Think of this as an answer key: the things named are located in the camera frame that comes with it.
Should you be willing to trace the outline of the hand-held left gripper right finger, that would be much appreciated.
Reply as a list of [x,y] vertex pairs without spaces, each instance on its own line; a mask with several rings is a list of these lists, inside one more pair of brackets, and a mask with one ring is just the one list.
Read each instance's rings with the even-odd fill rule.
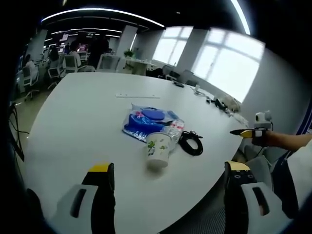
[[282,201],[250,168],[225,162],[226,234],[280,234],[292,222],[282,210]]

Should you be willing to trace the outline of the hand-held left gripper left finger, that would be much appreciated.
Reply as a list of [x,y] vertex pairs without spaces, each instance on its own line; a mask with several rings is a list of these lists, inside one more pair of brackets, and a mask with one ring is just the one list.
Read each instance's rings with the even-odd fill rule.
[[96,164],[81,184],[74,185],[58,202],[58,234],[114,234],[116,200],[114,164]]

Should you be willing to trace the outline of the person's right hand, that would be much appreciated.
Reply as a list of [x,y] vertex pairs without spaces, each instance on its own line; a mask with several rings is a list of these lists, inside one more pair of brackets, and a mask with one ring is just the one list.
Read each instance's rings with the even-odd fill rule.
[[252,144],[261,147],[272,146],[274,132],[271,130],[255,130],[252,137]]

